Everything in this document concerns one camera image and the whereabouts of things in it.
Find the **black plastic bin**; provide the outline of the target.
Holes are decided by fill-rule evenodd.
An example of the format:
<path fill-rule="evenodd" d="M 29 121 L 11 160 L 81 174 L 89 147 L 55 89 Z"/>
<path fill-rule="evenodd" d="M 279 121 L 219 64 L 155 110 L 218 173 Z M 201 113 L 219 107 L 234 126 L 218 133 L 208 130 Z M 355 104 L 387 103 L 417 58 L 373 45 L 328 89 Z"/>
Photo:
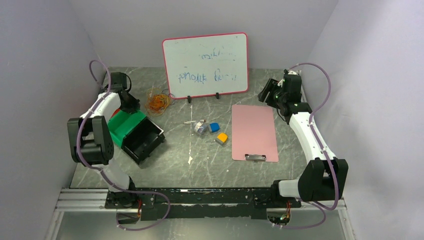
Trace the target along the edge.
<path fill-rule="evenodd" d="M 164 130 L 149 117 L 145 117 L 124 137 L 121 148 L 140 165 L 164 141 Z"/>

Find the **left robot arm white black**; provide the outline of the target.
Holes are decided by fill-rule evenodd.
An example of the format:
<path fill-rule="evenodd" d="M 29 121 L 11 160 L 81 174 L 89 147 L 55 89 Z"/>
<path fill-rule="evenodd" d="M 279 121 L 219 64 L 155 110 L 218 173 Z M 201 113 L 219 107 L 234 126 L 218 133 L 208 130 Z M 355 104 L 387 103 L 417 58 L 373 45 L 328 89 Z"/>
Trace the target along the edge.
<path fill-rule="evenodd" d="M 132 82 L 123 72 L 112 72 L 94 104 L 80 117 L 67 121 L 71 157 L 76 163 L 97 172 L 109 191 L 119 193 L 118 201 L 126 208 L 139 200 L 131 177 L 114 160 L 114 144 L 123 143 L 134 128 L 139 100 L 130 94 Z"/>

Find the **red plastic bin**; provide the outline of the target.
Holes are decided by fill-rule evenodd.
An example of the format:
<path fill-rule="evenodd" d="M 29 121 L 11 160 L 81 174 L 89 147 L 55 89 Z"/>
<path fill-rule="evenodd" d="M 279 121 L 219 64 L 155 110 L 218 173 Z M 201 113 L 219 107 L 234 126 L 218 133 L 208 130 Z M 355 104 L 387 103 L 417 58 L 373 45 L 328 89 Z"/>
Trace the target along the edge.
<path fill-rule="evenodd" d="M 111 118 L 113 118 L 118 112 L 119 112 L 120 110 L 119 109 L 117 109 L 112 115 L 111 115 Z"/>

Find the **green plastic bin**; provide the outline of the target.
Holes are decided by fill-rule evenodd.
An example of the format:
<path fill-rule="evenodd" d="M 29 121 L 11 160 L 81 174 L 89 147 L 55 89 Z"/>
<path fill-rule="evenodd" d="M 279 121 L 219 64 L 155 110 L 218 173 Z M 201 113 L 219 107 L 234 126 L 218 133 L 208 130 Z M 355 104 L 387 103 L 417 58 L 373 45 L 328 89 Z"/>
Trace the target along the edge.
<path fill-rule="evenodd" d="M 135 113 L 126 113 L 120 110 L 107 123 L 113 142 L 122 148 L 125 137 L 146 118 L 146 115 L 137 110 Z"/>

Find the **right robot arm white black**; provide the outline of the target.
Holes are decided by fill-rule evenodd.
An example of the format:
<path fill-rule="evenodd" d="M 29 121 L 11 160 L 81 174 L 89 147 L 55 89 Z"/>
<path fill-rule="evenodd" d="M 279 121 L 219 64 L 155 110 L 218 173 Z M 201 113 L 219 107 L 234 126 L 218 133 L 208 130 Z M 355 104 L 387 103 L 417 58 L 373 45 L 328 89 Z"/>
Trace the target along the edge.
<path fill-rule="evenodd" d="M 282 207 L 289 198 L 304 202 L 335 201 L 342 198 L 348 173 L 348 163 L 338 158 L 319 132 L 313 110 L 302 101 L 302 79 L 286 72 L 282 80 L 270 78 L 258 100 L 275 108 L 296 134 L 305 154 L 307 165 L 298 179 L 276 180 L 276 190 L 270 193 L 270 202 Z"/>

